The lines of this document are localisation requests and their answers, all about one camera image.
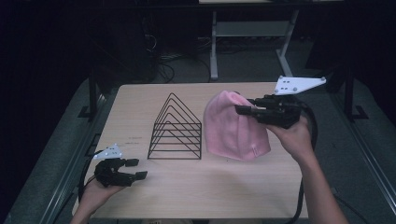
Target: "triangular metal rack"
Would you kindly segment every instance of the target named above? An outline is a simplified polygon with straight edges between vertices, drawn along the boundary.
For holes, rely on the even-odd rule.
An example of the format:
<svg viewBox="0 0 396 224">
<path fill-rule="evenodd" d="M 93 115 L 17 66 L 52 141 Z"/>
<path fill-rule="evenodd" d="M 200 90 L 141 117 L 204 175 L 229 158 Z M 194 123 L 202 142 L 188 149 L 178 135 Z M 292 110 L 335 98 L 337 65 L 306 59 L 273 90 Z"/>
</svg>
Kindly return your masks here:
<svg viewBox="0 0 396 224">
<path fill-rule="evenodd" d="M 149 160 L 200 160 L 202 123 L 170 93 L 154 122 L 148 149 Z"/>
</svg>

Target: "person's right hand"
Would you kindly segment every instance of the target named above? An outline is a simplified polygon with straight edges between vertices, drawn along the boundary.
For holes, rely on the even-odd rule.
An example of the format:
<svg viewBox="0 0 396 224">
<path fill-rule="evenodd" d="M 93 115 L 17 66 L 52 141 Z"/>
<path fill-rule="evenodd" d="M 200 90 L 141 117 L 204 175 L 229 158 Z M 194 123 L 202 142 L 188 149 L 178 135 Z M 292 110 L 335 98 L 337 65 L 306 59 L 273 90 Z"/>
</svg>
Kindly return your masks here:
<svg viewBox="0 0 396 224">
<path fill-rule="evenodd" d="M 297 162 L 315 156 L 311 145 L 308 121 L 305 117 L 300 116 L 300 120 L 288 129 L 274 125 L 266 126 L 279 138 L 282 146 Z"/>
</svg>

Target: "white mounting plate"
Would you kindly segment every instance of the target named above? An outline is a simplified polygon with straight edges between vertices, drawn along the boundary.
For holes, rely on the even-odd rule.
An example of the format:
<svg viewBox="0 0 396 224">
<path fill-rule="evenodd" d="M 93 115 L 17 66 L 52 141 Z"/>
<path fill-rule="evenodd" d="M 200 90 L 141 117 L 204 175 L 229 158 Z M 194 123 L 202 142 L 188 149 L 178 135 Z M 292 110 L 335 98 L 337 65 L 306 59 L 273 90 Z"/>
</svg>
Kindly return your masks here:
<svg viewBox="0 0 396 224">
<path fill-rule="evenodd" d="M 106 147 L 106 149 L 104 149 L 102 152 L 94 155 L 93 159 L 100 160 L 100 159 L 114 159 L 121 157 L 122 157 L 122 153 L 119 146 L 117 146 L 117 144 L 114 144 L 113 146 Z"/>
<path fill-rule="evenodd" d="M 275 95 L 297 94 L 326 83 L 326 78 L 314 77 L 282 77 L 277 80 Z"/>
</svg>

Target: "pink cloth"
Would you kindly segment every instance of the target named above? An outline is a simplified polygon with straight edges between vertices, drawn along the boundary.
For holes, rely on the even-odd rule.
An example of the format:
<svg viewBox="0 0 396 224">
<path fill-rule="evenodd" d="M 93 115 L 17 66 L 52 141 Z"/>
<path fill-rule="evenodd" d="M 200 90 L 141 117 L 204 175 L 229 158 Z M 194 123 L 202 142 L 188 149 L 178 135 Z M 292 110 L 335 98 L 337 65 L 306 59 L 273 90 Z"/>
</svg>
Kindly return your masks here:
<svg viewBox="0 0 396 224">
<path fill-rule="evenodd" d="M 238 115 L 235 105 L 252 105 L 234 91 L 213 97 L 204 112 L 206 148 L 209 152 L 239 161 L 252 161 L 271 150 L 264 124 Z"/>
</svg>

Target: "person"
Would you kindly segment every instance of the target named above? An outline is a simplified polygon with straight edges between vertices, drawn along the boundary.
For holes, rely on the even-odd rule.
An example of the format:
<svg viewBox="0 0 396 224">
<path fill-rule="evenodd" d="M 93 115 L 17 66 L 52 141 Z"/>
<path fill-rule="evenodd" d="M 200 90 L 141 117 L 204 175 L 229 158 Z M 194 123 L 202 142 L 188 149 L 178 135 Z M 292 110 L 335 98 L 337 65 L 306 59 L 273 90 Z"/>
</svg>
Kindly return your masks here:
<svg viewBox="0 0 396 224">
<path fill-rule="evenodd" d="M 311 145 L 308 121 L 305 117 L 283 129 L 267 125 L 267 129 L 279 138 L 283 148 L 297 161 L 303 175 L 304 194 L 311 223 L 348 223 L 338 203 L 332 195 L 329 184 L 323 174 Z M 73 216 L 72 224 L 85 224 L 91 214 L 102 206 L 122 187 L 103 187 L 96 179 L 86 186 L 78 209 Z"/>
</svg>

